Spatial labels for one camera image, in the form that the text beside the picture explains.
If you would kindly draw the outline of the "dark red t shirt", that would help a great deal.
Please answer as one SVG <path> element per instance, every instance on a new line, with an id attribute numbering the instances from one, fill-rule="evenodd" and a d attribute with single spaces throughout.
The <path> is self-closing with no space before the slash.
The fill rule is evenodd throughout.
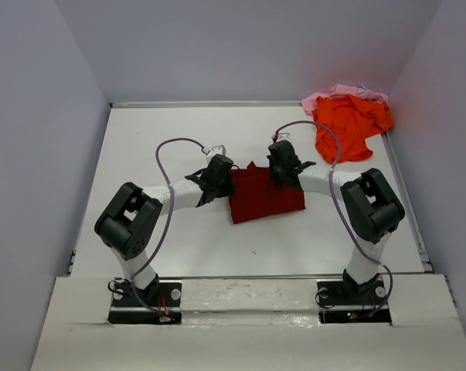
<path id="1" fill-rule="evenodd" d="M 233 224 L 305 210 L 302 191 L 270 180 L 270 169 L 251 162 L 246 168 L 231 170 L 235 193 L 229 196 Z"/>

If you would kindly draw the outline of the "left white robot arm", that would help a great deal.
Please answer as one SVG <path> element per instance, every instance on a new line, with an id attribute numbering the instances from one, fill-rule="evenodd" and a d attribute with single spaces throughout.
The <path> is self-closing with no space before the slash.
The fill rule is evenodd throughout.
<path id="1" fill-rule="evenodd" d="M 148 305 L 156 296 L 158 275 L 145 250 L 158 219 L 231 196 L 232 167 L 231 159 L 215 154 L 205 168 L 171 185 L 143 189 L 126 182 L 98 217 L 94 232 L 120 262 L 124 277 L 132 283 L 129 295 L 136 303 Z"/>

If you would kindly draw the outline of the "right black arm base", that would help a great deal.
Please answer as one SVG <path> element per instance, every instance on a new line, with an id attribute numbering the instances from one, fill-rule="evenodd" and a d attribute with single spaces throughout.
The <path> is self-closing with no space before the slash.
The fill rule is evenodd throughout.
<path id="1" fill-rule="evenodd" d="M 377 274 L 369 282 L 357 284 L 344 271 L 338 280 L 317 283 L 315 302 L 319 321 L 329 324 L 391 323 L 386 288 Z"/>

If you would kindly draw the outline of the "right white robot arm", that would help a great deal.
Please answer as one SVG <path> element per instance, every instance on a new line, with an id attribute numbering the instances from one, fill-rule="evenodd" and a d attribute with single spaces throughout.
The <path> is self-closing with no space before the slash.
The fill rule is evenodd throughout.
<path id="1" fill-rule="evenodd" d="M 314 162 L 301 162 L 293 145 L 279 140 L 268 147 L 270 180 L 304 193 L 329 196 L 354 243 L 344 270 L 342 297 L 358 303 L 369 294 L 382 266 L 384 247 L 405 216 L 402 203 L 383 173 L 336 171 Z"/>

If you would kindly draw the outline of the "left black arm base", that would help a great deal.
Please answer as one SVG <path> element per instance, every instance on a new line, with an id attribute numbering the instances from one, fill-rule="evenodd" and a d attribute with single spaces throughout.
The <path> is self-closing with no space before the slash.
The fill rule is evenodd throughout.
<path id="1" fill-rule="evenodd" d="M 144 290 L 124 278 L 107 284 L 111 304 L 107 320 L 113 325 L 180 325 L 182 282 L 157 277 Z"/>

